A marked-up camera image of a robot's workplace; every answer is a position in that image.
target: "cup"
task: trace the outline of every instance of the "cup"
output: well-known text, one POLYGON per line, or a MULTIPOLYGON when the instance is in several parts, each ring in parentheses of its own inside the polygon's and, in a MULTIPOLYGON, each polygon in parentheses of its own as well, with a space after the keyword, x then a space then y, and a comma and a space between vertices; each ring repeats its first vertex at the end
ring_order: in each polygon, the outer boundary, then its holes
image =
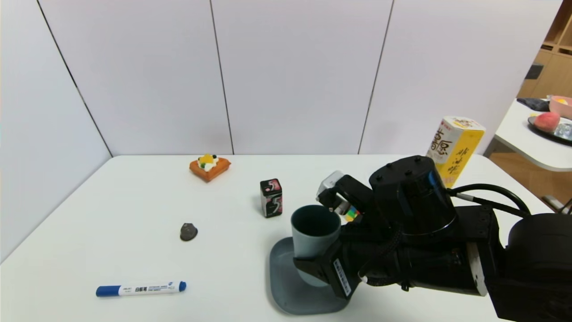
MULTIPOLYGON (((294 257, 311 258, 325 253, 340 235, 340 217, 320 205, 308 205, 297 209, 290 218, 294 257)), ((308 273, 298 270, 307 284, 324 287, 328 284, 308 273)))

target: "wooden cabinet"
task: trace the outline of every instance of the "wooden cabinet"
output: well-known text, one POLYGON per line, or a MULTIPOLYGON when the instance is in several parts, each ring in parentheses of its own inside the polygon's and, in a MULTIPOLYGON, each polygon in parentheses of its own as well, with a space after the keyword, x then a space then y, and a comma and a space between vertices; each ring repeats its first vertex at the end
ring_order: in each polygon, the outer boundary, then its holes
POLYGON ((544 69, 536 80, 525 80, 517 97, 572 97, 572 0, 564 0, 535 62, 544 69))
POLYGON ((546 95, 572 96, 572 57, 546 55, 552 58, 545 65, 531 96, 540 98, 545 98, 546 95))

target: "sticker label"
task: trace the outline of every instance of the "sticker label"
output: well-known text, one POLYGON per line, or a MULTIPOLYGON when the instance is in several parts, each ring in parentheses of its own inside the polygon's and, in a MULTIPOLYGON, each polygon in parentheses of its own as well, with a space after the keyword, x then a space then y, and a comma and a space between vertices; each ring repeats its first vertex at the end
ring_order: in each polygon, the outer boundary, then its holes
POLYGON ((333 261, 333 267, 336 269, 337 277, 341 282, 341 287, 344 289, 345 295, 348 296, 352 292, 352 288, 349 287, 347 278, 345 277, 344 269, 341 267, 341 262, 339 258, 333 261))
POLYGON ((128 295, 143 295, 148 293, 176 293, 178 292, 179 283, 165 282, 153 285, 140 285, 140 286, 121 286, 119 289, 120 296, 128 295))

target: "black gum box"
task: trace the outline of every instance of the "black gum box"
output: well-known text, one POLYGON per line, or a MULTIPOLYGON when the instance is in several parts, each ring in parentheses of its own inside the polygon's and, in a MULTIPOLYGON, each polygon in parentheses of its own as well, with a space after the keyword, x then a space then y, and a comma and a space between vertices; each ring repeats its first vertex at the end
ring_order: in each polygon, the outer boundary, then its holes
POLYGON ((282 214, 282 186, 278 179, 260 182, 262 212, 266 218, 282 214))

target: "gray tray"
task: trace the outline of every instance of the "gray tray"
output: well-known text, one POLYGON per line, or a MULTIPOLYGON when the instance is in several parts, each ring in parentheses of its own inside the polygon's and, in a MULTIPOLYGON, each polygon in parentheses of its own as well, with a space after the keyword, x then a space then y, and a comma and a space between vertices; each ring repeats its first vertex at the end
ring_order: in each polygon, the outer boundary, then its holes
POLYGON ((270 289, 276 304, 286 313, 310 315, 342 310, 349 301, 335 296, 329 286, 306 284, 292 261, 292 237, 277 242, 270 252, 270 289))

